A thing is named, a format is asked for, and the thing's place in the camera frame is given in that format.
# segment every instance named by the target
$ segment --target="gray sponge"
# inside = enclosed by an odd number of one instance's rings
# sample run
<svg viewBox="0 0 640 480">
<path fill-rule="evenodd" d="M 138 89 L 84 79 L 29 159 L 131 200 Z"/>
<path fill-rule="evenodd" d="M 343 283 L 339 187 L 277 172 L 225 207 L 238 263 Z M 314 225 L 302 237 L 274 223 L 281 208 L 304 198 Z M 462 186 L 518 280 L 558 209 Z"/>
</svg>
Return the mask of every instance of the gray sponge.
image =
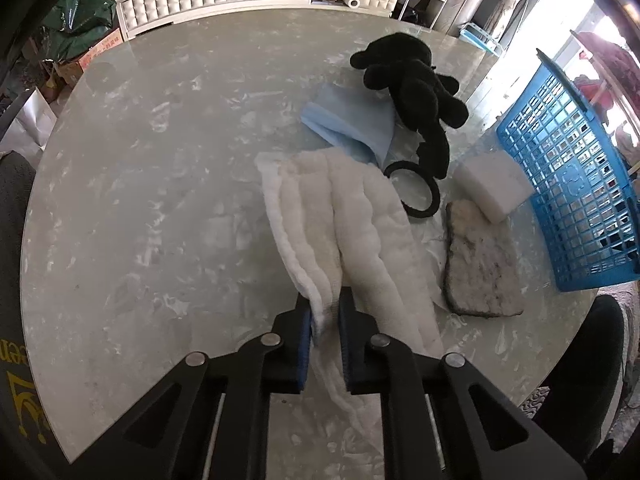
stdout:
<svg viewBox="0 0 640 480">
<path fill-rule="evenodd" d="M 447 204 L 449 253 L 445 296 L 452 312 L 496 317 L 522 314 L 524 298 L 507 222 L 491 224 L 471 200 Z"/>
</svg>

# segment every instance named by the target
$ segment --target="blue cloth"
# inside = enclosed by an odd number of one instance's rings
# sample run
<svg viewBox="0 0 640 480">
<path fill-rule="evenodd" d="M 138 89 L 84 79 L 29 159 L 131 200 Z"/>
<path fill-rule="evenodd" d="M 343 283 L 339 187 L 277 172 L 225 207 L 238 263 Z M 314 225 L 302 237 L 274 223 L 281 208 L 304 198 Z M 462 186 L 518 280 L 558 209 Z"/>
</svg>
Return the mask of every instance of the blue cloth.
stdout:
<svg viewBox="0 0 640 480">
<path fill-rule="evenodd" d="M 394 136 L 396 113 L 389 95 L 362 86 L 343 88 L 325 83 L 307 103 L 300 119 L 334 146 L 359 162 L 382 167 Z"/>
</svg>

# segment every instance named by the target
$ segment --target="folded white towel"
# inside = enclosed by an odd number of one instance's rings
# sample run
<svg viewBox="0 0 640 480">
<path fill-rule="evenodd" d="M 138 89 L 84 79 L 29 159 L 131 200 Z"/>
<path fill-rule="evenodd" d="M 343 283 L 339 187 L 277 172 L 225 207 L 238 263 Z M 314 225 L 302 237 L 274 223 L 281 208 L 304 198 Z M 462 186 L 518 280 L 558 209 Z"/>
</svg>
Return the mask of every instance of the folded white towel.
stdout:
<svg viewBox="0 0 640 480">
<path fill-rule="evenodd" d="M 345 390 L 337 328 L 341 286 L 352 287 L 356 306 L 376 318 L 381 332 L 414 352 L 433 357 L 444 352 L 428 272 L 415 253 L 398 194 L 378 168 L 340 148 L 288 159 L 261 153 L 256 164 L 278 251 L 311 304 L 312 368 L 354 427 L 382 450 L 377 398 Z"/>
</svg>

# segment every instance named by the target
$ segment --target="teal basket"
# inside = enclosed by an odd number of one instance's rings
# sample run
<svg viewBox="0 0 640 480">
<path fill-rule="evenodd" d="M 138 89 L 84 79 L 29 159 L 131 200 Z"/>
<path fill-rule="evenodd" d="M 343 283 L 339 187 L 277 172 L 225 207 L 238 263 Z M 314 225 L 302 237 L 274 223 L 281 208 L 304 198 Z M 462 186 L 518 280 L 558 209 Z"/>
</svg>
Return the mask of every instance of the teal basket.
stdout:
<svg viewBox="0 0 640 480">
<path fill-rule="evenodd" d="M 640 278 L 637 199 L 620 155 L 562 69 L 542 65 L 497 127 L 536 192 L 531 204 L 559 290 Z"/>
</svg>

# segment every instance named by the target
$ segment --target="black plush animal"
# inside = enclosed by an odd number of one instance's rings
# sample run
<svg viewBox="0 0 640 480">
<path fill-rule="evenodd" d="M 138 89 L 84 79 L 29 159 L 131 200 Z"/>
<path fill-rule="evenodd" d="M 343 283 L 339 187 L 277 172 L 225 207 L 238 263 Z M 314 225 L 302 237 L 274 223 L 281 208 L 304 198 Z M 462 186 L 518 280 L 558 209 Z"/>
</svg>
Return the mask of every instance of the black plush animal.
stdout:
<svg viewBox="0 0 640 480">
<path fill-rule="evenodd" d="M 460 99 L 453 97 L 460 84 L 451 76 L 436 74 L 431 61 L 431 49 L 425 43 L 396 32 L 353 54 L 350 63 L 366 70 L 367 88 L 389 88 L 404 126 L 418 131 L 424 139 L 417 150 L 420 165 L 435 178 L 443 179 L 449 168 L 449 141 L 440 120 L 459 128 L 469 112 Z"/>
</svg>

